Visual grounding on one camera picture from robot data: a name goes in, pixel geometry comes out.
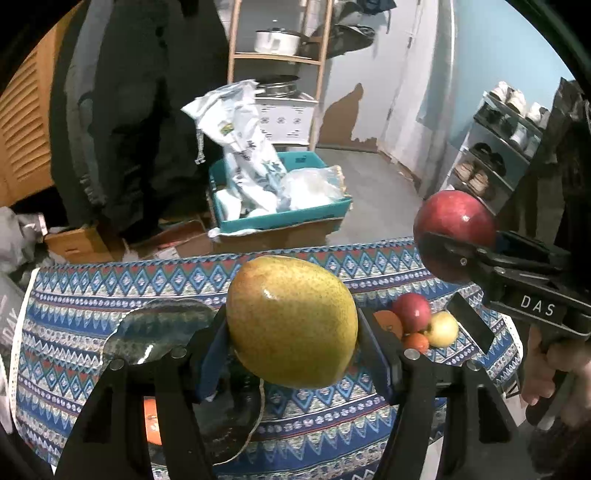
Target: human hand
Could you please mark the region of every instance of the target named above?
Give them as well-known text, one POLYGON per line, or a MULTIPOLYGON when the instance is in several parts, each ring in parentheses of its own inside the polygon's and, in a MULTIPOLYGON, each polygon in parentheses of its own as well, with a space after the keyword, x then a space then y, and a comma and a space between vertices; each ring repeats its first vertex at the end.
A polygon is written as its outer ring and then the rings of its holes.
POLYGON ((576 375, 575 385, 560 418, 568 426, 581 425, 591 418, 591 345, 579 340, 565 340, 552 344, 544 354, 540 349, 541 341, 540 329, 532 325, 521 398, 532 406, 540 397, 550 398, 556 389, 553 381, 556 371, 572 372, 576 375))

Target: pear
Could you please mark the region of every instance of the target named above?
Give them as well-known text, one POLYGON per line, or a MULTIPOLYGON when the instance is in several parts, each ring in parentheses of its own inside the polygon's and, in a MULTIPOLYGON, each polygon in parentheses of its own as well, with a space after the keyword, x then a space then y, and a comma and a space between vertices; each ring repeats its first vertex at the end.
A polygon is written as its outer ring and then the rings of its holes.
POLYGON ((324 268, 265 255, 244 264, 228 290, 236 356, 255 375, 291 388, 323 388, 343 377, 357 340, 351 293, 324 268))

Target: metal pot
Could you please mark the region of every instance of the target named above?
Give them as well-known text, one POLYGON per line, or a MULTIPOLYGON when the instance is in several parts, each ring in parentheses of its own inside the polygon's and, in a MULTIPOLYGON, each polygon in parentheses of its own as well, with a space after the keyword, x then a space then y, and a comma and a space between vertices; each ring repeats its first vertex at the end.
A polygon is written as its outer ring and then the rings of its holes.
POLYGON ((271 75, 257 78, 258 88, 263 92, 258 95, 263 97, 288 97, 297 93, 296 81, 300 78, 296 75, 271 75))
POLYGON ((257 30, 255 51, 258 53, 293 56, 300 46, 301 37, 302 35, 299 32, 285 30, 284 28, 257 30))

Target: table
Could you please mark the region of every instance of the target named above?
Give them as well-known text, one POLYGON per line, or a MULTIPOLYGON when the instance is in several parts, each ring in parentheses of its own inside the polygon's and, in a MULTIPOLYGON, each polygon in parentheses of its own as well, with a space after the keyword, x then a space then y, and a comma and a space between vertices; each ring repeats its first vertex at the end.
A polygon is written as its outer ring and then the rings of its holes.
MULTIPOLYGON (((193 297, 219 308, 240 266, 262 254, 314 262, 337 275, 358 306, 385 309, 406 292, 424 295, 433 312, 456 292, 495 333, 485 355, 460 326, 454 345, 432 349, 436 362, 481 361, 496 385, 522 358, 509 317, 482 307, 482 290, 434 278, 412 238, 374 244, 298 248, 256 254, 223 254, 181 260, 62 265, 34 273, 19 316, 9 390, 21 436, 57 465, 77 415, 98 380, 102 346, 122 315, 155 297, 193 297)), ((371 377, 356 364, 337 384, 319 390, 265 385, 265 413, 241 455, 215 467, 223 479, 364 478, 375 472, 395 419, 371 377)), ((431 440, 443 435, 445 400, 437 400, 431 440)), ((168 478, 154 467, 154 478, 168 478)))

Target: cardboard box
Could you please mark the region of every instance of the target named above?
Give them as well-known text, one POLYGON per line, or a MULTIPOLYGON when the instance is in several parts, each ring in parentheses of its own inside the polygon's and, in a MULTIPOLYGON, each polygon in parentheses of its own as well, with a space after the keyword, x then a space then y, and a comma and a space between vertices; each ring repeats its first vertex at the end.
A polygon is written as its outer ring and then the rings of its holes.
POLYGON ((179 223, 130 248, 142 260, 198 257, 213 252, 211 240, 200 218, 179 223))
POLYGON ((212 242, 216 254, 247 254, 263 250, 278 250, 326 245, 326 235, 340 228, 342 218, 329 218, 300 223, 242 236, 219 236, 212 242))

